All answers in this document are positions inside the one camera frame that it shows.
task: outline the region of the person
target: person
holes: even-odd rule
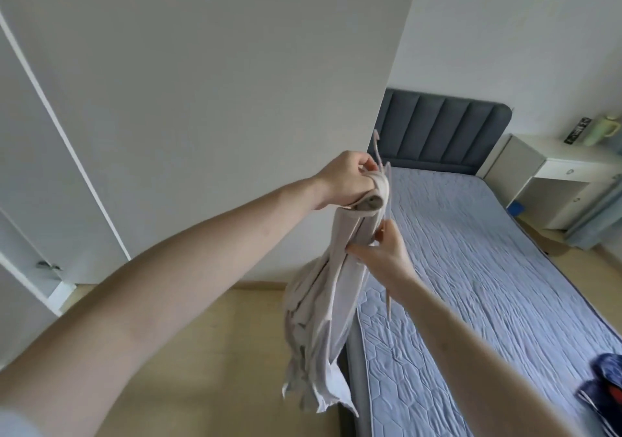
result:
[[[373,188],[363,152],[172,236],[115,271],[0,373],[5,432],[92,436],[128,380],[310,211]],[[392,221],[379,245],[349,245],[416,325],[476,436],[576,435],[536,390],[417,276]]]

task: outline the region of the quilted mattress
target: quilted mattress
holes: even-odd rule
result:
[[[391,210],[417,272],[452,309],[586,432],[573,397],[588,362],[622,340],[474,176],[393,169]],[[369,277],[347,343],[359,437],[471,435],[401,306],[387,322]]]

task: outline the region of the white bedside table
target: white bedside table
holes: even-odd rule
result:
[[[603,146],[513,134],[484,180],[502,205],[518,200],[545,229],[566,229],[622,176],[622,156]]]

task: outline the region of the headboard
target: headboard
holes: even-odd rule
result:
[[[387,88],[378,151],[394,167],[475,175],[511,117],[501,103]]]

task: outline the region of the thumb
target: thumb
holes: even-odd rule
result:
[[[371,245],[348,244],[346,252],[367,264],[368,260],[374,255],[374,250],[376,249],[377,247],[372,247]]]

